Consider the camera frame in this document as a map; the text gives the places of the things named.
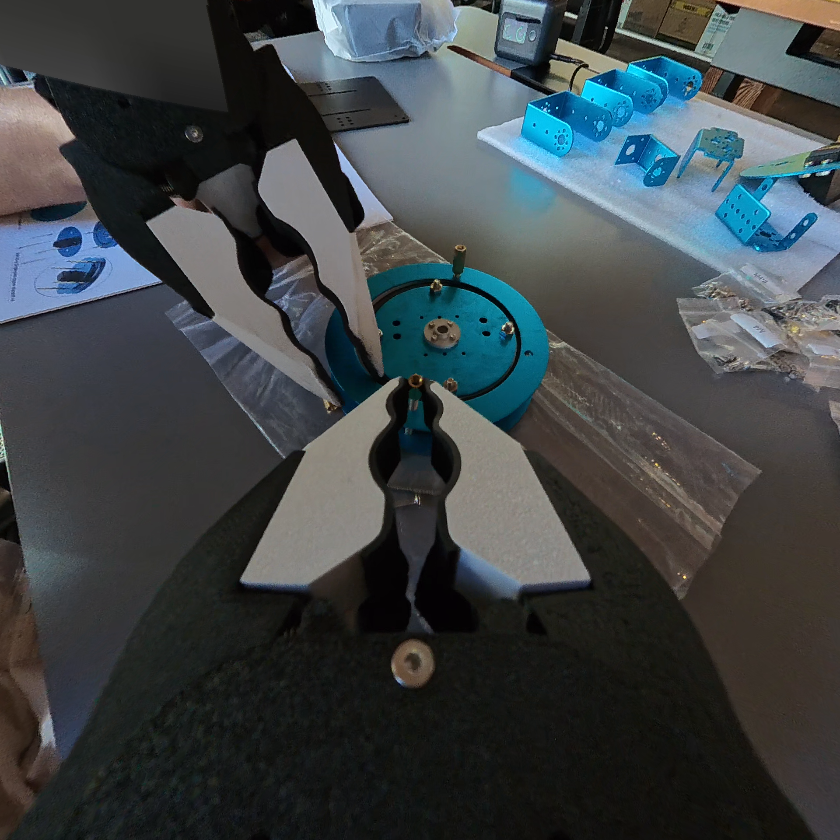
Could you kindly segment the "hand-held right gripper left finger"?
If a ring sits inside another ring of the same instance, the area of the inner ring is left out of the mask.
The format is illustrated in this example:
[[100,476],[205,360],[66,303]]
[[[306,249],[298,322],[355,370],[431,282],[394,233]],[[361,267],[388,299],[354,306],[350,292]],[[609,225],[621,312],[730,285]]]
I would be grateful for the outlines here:
[[242,585],[328,600],[363,631],[407,628],[408,561],[387,484],[409,393],[407,380],[389,381],[305,448]]

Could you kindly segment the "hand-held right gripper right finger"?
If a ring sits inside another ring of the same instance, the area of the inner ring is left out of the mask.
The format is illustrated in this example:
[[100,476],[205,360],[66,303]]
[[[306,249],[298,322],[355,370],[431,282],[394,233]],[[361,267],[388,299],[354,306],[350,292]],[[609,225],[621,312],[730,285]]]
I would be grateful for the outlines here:
[[520,444],[438,383],[424,383],[423,413],[444,484],[420,573],[425,622],[435,632],[469,632],[480,602],[590,586]]

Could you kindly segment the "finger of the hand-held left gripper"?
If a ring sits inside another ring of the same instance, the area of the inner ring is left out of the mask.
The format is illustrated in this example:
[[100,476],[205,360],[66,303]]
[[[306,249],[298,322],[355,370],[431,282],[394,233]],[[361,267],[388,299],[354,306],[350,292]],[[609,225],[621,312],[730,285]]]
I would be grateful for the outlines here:
[[249,287],[235,237],[222,218],[172,206],[147,226],[210,307],[215,323],[310,393],[340,404],[316,358],[297,342],[285,313]]
[[382,344],[355,235],[358,201],[327,137],[323,149],[298,140],[268,150],[258,192],[266,210],[290,230],[310,258],[320,291],[331,300],[343,328],[371,375],[384,374]]

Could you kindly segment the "blue turntable bearing assembly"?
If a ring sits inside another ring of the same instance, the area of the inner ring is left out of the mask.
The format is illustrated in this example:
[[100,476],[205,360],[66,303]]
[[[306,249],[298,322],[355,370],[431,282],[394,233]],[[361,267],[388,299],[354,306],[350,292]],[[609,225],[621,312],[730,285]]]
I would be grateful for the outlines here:
[[374,299],[385,374],[451,378],[460,396],[488,392],[518,359],[519,338],[501,336],[515,322],[510,306],[462,281],[447,280],[437,293],[431,285],[406,282]]

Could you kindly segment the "grey desk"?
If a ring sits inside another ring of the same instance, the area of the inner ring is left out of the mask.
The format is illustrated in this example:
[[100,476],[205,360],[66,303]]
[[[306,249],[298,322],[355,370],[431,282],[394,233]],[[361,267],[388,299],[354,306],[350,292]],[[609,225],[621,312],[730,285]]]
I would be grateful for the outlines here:
[[[683,600],[745,731],[838,838],[838,433],[825,391],[716,377],[676,300],[714,270],[478,141],[532,93],[449,50],[377,66],[282,38],[304,80],[376,75],[410,122],[339,145],[409,234],[519,289],[559,338],[759,467]],[[150,287],[2,326],[2,426],[56,746],[133,626],[279,456]]]

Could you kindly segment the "person's left hand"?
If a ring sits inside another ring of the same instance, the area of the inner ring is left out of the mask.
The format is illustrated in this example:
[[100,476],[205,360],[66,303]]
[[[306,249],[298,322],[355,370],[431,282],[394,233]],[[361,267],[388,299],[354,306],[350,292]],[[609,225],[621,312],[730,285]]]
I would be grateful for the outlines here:
[[273,270],[277,270],[278,268],[283,267],[284,265],[296,258],[294,255],[288,256],[278,251],[270,242],[270,239],[264,234],[254,238],[253,242],[268,259],[269,264]]

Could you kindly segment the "black perforated metal plate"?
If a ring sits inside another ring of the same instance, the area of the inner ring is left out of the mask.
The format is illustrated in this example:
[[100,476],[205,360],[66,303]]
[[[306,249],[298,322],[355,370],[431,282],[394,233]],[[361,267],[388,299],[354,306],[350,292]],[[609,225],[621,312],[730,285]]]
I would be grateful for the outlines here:
[[401,106],[375,77],[298,83],[331,133],[409,123]]

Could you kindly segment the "clear plastic bag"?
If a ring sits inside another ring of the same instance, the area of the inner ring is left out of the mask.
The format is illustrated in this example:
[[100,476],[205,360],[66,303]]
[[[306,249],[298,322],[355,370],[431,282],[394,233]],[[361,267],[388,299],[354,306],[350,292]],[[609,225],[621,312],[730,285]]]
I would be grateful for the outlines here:
[[[280,457],[335,422],[314,397],[186,302],[166,312]],[[633,540],[680,599],[760,471],[606,367],[549,337],[512,436]]]

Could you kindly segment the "assembly guide sheet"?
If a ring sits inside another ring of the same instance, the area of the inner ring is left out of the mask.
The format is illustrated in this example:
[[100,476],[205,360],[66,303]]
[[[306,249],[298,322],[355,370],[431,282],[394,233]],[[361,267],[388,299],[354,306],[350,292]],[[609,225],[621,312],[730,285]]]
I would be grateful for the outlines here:
[[[317,211],[336,209],[351,186],[363,211],[361,226],[392,221],[358,173],[331,141],[325,157],[327,173],[319,178],[299,142],[271,150],[258,182],[258,198],[266,208],[292,226],[291,232],[327,235],[328,246],[344,232],[339,216],[332,225],[319,222]],[[2,322],[27,318],[86,301],[152,286],[163,279],[162,268],[142,265],[122,248],[133,223],[151,235],[152,244],[169,247],[164,256],[178,256],[177,235],[191,235],[186,226],[189,208],[174,206],[165,195],[151,195],[153,208],[143,211],[139,199],[125,191],[106,190],[92,198],[88,209],[51,220],[37,220],[34,212],[2,223]]]

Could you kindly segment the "white foam wrapped part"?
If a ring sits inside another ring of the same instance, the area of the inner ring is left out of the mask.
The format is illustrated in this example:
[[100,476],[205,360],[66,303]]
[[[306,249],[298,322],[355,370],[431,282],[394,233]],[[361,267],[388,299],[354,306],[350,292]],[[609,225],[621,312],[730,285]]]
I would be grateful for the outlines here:
[[344,60],[420,57],[457,33],[449,1],[314,1],[313,8],[327,47]]

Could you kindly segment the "pile of small hardware bags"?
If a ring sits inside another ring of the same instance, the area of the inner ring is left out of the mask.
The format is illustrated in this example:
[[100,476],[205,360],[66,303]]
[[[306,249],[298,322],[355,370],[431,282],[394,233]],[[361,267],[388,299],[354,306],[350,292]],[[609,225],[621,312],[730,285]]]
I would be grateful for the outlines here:
[[717,373],[778,372],[839,389],[839,297],[806,300],[787,280],[747,264],[677,300],[698,354]]

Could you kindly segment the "white foam tray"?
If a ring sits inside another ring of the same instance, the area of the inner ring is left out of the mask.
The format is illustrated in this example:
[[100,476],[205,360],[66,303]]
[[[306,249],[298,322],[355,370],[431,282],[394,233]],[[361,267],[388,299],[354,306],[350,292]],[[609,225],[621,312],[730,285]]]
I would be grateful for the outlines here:
[[[838,211],[819,206],[796,182],[787,179],[765,197],[774,228],[786,234],[804,215],[818,216],[790,249],[758,253],[740,243],[715,216],[722,200],[739,182],[742,169],[811,151],[824,145],[822,139],[720,105],[705,94],[688,102],[669,98],[653,113],[633,116],[602,142],[575,139],[571,151],[562,157],[523,139],[522,121],[519,117],[485,128],[478,132],[478,140],[712,268],[739,269],[751,264],[802,287],[838,255]],[[680,178],[672,174],[665,185],[656,187],[643,184],[639,166],[615,165],[627,135],[651,133],[683,154],[697,132],[710,127],[736,131],[745,140],[743,157],[715,192],[711,187],[718,175],[713,161],[699,155]]]

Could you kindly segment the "stacked cardboard boxes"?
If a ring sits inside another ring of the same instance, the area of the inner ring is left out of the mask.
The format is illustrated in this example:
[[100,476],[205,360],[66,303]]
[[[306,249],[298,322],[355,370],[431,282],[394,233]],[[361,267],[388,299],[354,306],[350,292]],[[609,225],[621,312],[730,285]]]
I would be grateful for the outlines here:
[[737,8],[712,1],[624,1],[617,26],[713,58]]

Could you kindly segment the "teal round metal disc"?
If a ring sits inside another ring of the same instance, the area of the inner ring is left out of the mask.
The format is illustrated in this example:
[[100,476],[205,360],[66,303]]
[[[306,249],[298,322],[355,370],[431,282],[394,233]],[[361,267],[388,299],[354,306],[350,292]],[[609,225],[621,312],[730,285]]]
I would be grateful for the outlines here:
[[822,176],[839,169],[839,141],[819,149],[801,154],[794,154],[778,161],[760,164],[745,170],[743,177],[775,178],[794,176],[797,178],[811,175]]

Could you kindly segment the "wood edged grey table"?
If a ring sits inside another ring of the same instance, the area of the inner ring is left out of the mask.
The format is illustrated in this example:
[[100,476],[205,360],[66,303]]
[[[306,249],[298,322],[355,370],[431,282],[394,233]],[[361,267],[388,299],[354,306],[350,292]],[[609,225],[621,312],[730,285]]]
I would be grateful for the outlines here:
[[712,93],[767,115],[782,91],[838,106],[838,62],[812,53],[825,30],[838,32],[839,3],[740,1],[711,62]]

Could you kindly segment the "brown handled tool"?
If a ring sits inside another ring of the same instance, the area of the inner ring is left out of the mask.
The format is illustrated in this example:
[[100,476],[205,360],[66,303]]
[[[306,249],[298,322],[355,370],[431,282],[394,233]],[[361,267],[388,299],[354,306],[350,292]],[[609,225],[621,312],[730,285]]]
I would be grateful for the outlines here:
[[553,88],[541,83],[538,80],[535,80],[535,79],[531,78],[530,75],[523,70],[512,69],[512,68],[505,67],[503,65],[500,65],[500,64],[496,63],[493,60],[490,60],[486,57],[480,56],[477,53],[475,53],[475,52],[473,52],[469,49],[466,49],[464,47],[458,46],[458,45],[448,45],[447,48],[449,50],[455,52],[459,56],[465,57],[468,60],[472,60],[475,63],[477,63],[477,64],[479,64],[479,65],[481,65],[481,66],[483,66],[483,67],[485,67],[489,70],[492,70],[492,71],[494,71],[494,72],[496,72],[496,73],[498,73],[498,74],[500,74],[504,77],[507,77],[507,78],[510,78],[514,81],[517,81],[518,83],[520,83],[520,84],[522,84],[522,85],[524,85],[524,86],[526,86],[530,89],[533,89],[535,91],[539,91],[543,95],[550,96],[550,95],[552,95],[556,92],[556,90],[554,90]]

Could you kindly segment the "blue short servo bracket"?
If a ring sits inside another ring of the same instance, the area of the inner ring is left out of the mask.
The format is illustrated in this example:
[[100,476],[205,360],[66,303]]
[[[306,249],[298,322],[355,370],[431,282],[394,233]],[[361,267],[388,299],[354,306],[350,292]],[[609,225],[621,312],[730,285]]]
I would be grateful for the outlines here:
[[615,165],[636,164],[644,170],[645,186],[662,186],[667,183],[679,158],[677,152],[653,134],[635,134],[626,137]]

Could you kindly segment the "blue metal U bracket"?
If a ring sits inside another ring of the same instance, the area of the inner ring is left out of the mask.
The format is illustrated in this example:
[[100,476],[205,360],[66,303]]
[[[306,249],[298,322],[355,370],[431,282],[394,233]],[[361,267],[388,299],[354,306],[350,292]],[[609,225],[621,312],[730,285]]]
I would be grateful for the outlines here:
[[769,221],[771,210],[763,204],[763,197],[774,182],[773,177],[764,178],[754,190],[735,185],[716,211],[716,217],[742,244],[760,253],[791,248],[817,221],[815,213],[808,213],[788,234],[776,231]]

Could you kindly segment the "blue metal box bracket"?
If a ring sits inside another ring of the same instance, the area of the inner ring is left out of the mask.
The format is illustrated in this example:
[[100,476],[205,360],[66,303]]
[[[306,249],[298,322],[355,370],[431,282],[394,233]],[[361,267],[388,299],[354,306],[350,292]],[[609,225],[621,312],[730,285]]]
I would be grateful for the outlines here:
[[687,165],[694,157],[696,152],[702,152],[704,156],[717,162],[716,168],[719,168],[721,163],[726,163],[726,168],[720,173],[714,186],[711,188],[715,192],[719,185],[723,182],[729,174],[735,161],[743,156],[744,139],[736,132],[721,128],[707,128],[701,129],[697,132],[690,147],[681,158],[677,178],[683,175]]

